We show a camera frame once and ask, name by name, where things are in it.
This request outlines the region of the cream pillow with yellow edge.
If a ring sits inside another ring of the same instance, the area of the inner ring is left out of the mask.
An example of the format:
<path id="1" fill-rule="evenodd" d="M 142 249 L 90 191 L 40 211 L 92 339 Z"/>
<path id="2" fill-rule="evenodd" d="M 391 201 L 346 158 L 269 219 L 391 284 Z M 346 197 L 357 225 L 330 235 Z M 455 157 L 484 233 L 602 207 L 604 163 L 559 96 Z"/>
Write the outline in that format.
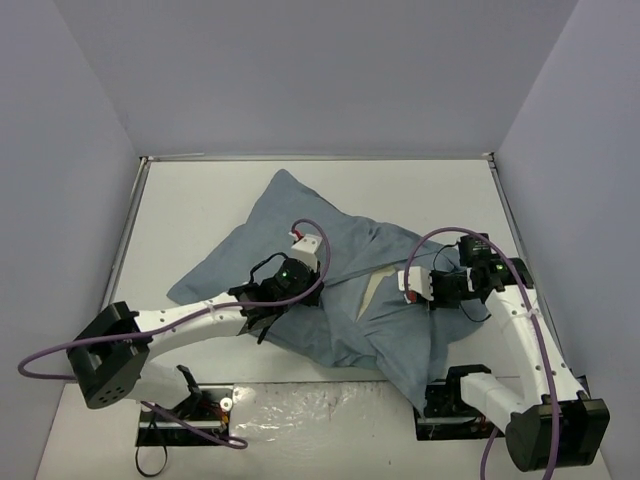
<path id="1" fill-rule="evenodd" d="M 365 289 L 363 298 L 362 298 L 362 302 L 356 317 L 356 320 L 359 321 L 360 318 L 362 317 L 362 315 L 364 314 L 364 312 L 366 311 L 366 309 L 368 308 L 369 304 L 371 303 L 373 296 L 379 286 L 379 284 L 382 282 L 382 280 L 388 276 L 395 276 L 396 275 L 396 268 L 393 265 L 389 265 L 389 266 L 385 266 L 382 267 L 374 272 L 371 273 L 370 277 L 369 277 L 369 282 L 368 285 Z"/>

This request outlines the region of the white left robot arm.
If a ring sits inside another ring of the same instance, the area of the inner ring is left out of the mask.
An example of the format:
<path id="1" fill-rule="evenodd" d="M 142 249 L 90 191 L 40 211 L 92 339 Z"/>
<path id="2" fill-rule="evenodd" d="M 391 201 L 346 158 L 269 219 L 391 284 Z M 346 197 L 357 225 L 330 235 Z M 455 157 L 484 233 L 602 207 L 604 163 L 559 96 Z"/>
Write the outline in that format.
<path id="1" fill-rule="evenodd" d="M 97 410 L 135 400 L 179 418 L 195 415 L 202 395 L 193 374 L 184 365 L 164 367 L 157 357 L 212 338 L 265 338 L 292 306 L 318 305 L 321 274 L 316 255 L 290 253 L 271 277 L 206 301 L 165 310 L 134 311 L 124 302 L 107 306 L 66 351 L 86 406 Z"/>

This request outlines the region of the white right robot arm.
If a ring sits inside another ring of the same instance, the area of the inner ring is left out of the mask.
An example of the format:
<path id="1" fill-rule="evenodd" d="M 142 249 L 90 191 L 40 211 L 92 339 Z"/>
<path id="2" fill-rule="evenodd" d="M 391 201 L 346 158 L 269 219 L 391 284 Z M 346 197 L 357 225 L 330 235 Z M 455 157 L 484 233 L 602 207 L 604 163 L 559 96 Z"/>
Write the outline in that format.
<path id="1" fill-rule="evenodd" d="M 458 244 L 462 271 L 429 274 L 431 309 L 478 300 L 500 331 L 519 374 L 522 391 L 503 385 L 481 364 L 447 372 L 443 398 L 453 412 L 476 410 L 503 434 L 509 456 L 522 472 L 594 462 L 610 413 L 592 398 L 567 366 L 543 314 L 523 261 L 504 255 L 485 234 L 465 230 Z"/>

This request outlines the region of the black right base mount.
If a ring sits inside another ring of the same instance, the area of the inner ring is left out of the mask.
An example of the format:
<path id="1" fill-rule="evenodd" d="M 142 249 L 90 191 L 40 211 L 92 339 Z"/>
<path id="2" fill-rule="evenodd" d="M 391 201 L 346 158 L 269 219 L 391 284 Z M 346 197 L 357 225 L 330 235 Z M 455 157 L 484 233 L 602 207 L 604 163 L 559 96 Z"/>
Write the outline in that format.
<path id="1" fill-rule="evenodd" d="M 418 441 L 485 440 L 493 431 L 477 409 L 464 404 L 444 380 L 426 387 L 426 407 L 414 409 Z"/>

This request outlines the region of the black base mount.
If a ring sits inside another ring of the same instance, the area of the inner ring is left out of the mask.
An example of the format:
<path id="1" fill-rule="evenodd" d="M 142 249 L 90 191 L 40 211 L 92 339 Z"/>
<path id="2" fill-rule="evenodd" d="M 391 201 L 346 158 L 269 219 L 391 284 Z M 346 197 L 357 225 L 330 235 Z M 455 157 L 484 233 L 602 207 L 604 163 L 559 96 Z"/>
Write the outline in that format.
<path id="1" fill-rule="evenodd" d="M 202 399 L 191 410 L 175 408 L 172 413 L 194 428 L 211 436 L 227 439 L 233 409 L 232 385 L 202 385 Z M 166 420 L 146 407 L 139 415 L 136 447 L 200 447 L 216 444 Z"/>
<path id="2" fill-rule="evenodd" d="M 485 440 L 493 431 L 477 409 L 464 404 L 444 380 L 426 387 L 426 407 L 414 409 L 418 441 Z"/>

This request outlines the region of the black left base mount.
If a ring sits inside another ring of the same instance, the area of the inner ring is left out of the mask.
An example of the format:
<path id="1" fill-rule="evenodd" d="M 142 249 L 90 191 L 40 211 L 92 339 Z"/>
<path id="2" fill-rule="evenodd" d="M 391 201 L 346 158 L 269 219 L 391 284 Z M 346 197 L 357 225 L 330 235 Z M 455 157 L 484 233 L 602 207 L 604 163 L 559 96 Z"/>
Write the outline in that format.
<path id="1" fill-rule="evenodd" d="M 232 385 L 202 385 L 202 399 L 191 410 L 175 408 L 172 413 L 194 428 L 211 436 L 227 439 L 233 409 Z M 166 420 L 146 407 L 139 415 L 136 447 L 200 447 L 216 444 Z"/>

